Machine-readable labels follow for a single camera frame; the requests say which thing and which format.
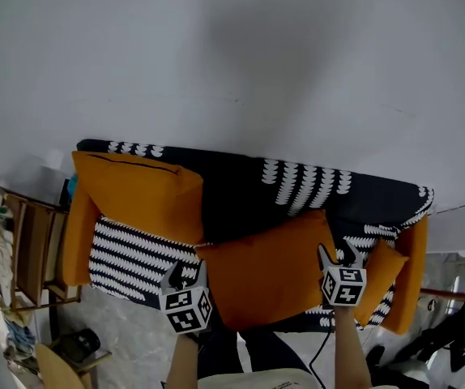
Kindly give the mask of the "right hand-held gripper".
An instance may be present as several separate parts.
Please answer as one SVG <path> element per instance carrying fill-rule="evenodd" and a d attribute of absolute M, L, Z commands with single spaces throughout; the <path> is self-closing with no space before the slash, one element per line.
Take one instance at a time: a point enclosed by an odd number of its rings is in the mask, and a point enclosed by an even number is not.
<path fill-rule="evenodd" d="M 348 239 L 345 244 L 345 267 L 339 267 L 323 244 L 317 249 L 320 269 L 324 271 L 322 293 L 330 306 L 358 306 L 367 285 L 363 254 Z"/>

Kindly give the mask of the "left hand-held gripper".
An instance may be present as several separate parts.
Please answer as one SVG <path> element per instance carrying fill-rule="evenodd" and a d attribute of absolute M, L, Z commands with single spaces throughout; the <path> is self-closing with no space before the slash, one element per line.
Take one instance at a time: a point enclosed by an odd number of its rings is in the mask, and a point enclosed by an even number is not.
<path fill-rule="evenodd" d="M 207 287 L 207 264 L 201 260 L 196 277 L 183 289 L 183 263 L 174 263 L 160 282 L 160 309 L 176 334 L 200 332 L 207 328 L 212 305 Z"/>

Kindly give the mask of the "small orange cushion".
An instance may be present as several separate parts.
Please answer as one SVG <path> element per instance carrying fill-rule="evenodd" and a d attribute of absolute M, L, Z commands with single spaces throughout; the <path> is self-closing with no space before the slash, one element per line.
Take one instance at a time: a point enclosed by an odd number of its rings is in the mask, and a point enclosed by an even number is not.
<path fill-rule="evenodd" d="M 358 327 L 379 325 L 389 314 L 393 298 L 392 285 L 407 261 L 407 256 L 401 255 L 383 239 L 377 242 L 365 264 L 365 291 L 354 310 Z"/>

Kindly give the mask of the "large orange cushion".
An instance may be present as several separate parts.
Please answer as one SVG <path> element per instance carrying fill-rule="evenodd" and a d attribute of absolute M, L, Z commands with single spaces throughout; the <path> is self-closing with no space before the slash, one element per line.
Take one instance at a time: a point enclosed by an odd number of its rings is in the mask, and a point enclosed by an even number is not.
<path fill-rule="evenodd" d="M 73 152 L 77 173 L 68 232 L 87 240 L 81 228 L 99 216 L 165 239 L 203 242 L 203 179 L 178 165 L 140 156 Z"/>
<path fill-rule="evenodd" d="M 323 210 L 248 237 L 196 250 L 224 325 L 233 331 L 276 323 L 322 304 L 318 247 L 335 244 Z"/>

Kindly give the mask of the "person's left forearm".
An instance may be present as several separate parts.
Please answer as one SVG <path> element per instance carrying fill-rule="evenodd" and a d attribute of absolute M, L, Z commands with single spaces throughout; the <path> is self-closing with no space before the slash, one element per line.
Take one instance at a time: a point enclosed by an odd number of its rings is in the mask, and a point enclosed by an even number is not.
<path fill-rule="evenodd" d="M 177 337 L 164 389 L 198 389 L 198 334 Z"/>

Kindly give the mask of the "person's right forearm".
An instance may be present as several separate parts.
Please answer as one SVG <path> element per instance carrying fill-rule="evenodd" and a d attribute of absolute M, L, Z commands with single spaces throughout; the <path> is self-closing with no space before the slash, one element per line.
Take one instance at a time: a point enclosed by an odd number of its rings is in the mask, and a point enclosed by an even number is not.
<path fill-rule="evenodd" d="M 369 368 L 357 334 L 351 307 L 336 306 L 335 389 L 370 389 Z"/>

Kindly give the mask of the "person's dark trouser legs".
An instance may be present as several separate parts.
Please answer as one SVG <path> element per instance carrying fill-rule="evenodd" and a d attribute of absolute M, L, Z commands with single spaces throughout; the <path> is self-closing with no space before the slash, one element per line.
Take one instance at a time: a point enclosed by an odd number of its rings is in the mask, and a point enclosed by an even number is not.
<path fill-rule="evenodd" d="M 255 328 L 242 331 L 240 337 L 245 341 L 253 372 L 290 369 L 310 374 L 298 355 L 273 331 Z M 237 351 L 237 333 L 222 329 L 208 334 L 198 353 L 198 379 L 243 372 Z"/>

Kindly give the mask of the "black shoe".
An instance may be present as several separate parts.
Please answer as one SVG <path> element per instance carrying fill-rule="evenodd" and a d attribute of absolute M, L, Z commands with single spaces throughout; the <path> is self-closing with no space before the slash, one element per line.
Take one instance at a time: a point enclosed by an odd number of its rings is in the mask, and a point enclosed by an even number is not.
<path fill-rule="evenodd" d="M 100 349 L 100 339 L 90 328 L 72 332 L 60 337 L 62 355 L 75 363 L 82 363 Z"/>

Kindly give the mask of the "white water dispenser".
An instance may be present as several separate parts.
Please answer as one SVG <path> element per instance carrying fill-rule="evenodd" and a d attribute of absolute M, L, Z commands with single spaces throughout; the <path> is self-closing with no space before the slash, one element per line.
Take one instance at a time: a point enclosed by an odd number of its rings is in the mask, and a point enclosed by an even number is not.
<path fill-rule="evenodd" d="M 427 252 L 465 251 L 465 205 L 429 217 Z"/>

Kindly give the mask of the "white round chair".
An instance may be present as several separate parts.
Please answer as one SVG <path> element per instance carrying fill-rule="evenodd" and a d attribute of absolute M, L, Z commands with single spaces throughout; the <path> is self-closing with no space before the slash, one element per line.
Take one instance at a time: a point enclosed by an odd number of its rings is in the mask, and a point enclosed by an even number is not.
<path fill-rule="evenodd" d="M 454 389 L 439 382 L 422 361 L 393 362 L 386 366 L 393 386 L 398 389 Z"/>

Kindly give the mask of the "wooden side cart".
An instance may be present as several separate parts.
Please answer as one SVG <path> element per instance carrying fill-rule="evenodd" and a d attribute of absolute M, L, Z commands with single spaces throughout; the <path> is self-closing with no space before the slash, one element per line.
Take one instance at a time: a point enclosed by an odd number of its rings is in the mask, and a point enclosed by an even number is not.
<path fill-rule="evenodd" d="M 82 288 L 66 285 L 60 269 L 68 208 L 1 185 L 0 195 L 13 215 L 8 310 L 23 313 L 79 303 Z"/>

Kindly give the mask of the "round wooden chair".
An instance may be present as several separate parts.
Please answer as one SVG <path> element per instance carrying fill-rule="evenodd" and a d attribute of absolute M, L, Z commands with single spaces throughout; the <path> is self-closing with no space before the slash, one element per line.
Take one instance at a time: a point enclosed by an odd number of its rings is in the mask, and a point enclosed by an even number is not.
<path fill-rule="evenodd" d="M 35 345 L 34 352 L 44 389 L 95 389 L 92 385 L 92 370 L 113 354 L 98 350 L 82 363 L 76 363 L 57 354 L 53 350 L 57 345 L 58 341 L 50 345 Z"/>

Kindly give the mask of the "blue cloth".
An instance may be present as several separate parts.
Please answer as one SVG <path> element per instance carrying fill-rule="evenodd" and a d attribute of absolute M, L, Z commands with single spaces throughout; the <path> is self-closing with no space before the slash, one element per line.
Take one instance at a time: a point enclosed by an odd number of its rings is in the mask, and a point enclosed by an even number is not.
<path fill-rule="evenodd" d="M 35 346 L 36 339 L 27 326 L 20 326 L 11 320 L 5 319 L 7 329 L 7 343 L 12 343 L 13 346 L 20 352 L 31 355 Z"/>

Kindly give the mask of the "translucent plastic sheet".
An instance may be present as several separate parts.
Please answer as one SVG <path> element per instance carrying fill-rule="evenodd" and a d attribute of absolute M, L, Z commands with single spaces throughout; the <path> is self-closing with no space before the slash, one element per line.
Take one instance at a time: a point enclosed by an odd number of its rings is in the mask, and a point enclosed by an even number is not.
<path fill-rule="evenodd" d="M 63 187 L 68 179 L 62 171 L 63 154 L 26 155 L 0 174 L 0 188 L 48 205 L 59 206 Z"/>

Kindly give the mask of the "cream crumpled cloth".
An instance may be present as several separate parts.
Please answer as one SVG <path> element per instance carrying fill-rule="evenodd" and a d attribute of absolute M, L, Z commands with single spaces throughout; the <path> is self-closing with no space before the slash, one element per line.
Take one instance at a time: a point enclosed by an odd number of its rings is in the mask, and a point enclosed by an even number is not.
<path fill-rule="evenodd" d="M 0 229 L 0 289 L 5 298 L 11 296 L 11 281 L 13 279 L 12 256 L 13 234 Z"/>

